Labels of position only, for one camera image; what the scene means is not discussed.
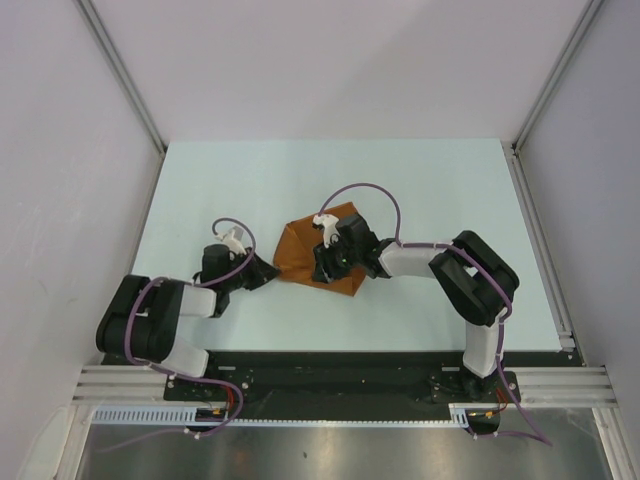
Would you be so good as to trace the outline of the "orange cloth napkin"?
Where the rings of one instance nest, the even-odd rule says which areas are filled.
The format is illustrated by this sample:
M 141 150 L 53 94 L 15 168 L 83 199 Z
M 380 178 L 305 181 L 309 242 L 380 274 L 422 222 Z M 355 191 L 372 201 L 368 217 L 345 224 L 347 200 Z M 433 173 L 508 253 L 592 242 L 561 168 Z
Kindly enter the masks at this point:
M 365 280 L 365 271 L 355 268 L 345 278 L 325 284 L 312 280 L 315 268 L 313 248 L 323 245 L 323 234 L 313 227 L 314 215 L 285 225 L 275 250 L 273 264 L 280 270 L 279 279 L 337 294 L 355 296 Z

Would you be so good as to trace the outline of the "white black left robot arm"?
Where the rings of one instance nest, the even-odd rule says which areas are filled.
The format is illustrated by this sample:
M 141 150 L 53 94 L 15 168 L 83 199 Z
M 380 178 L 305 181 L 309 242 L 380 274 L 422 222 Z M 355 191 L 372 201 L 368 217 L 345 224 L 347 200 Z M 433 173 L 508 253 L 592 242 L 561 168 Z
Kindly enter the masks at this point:
M 121 281 L 96 331 L 96 347 L 107 355 L 154 364 L 185 375 L 186 387 L 197 398 L 214 397 L 220 374 L 208 367 L 209 353 L 180 337 L 185 319 L 219 318 L 236 290 L 253 291 L 280 275 L 280 270 L 252 253 L 235 252 L 225 244 L 204 248 L 194 280 L 153 282 L 127 275 Z

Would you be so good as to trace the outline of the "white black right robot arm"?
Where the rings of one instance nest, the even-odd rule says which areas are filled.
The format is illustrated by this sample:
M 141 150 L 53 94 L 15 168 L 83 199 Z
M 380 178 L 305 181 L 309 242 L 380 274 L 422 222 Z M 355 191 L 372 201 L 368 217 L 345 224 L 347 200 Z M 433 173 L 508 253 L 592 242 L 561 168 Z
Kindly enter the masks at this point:
M 312 225 L 323 240 L 313 248 L 312 279 L 330 284 L 356 268 L 372 279 L 431 278 L 466 322 L 460 369 L 463 393 L 484 401 L 496 389 L 503 368 L 504 322 L 520 285 L 514 270 L 473 231 L 449 243 L 403 243 L 377 238 L 359 214 L 342 219 L 321 214 Z

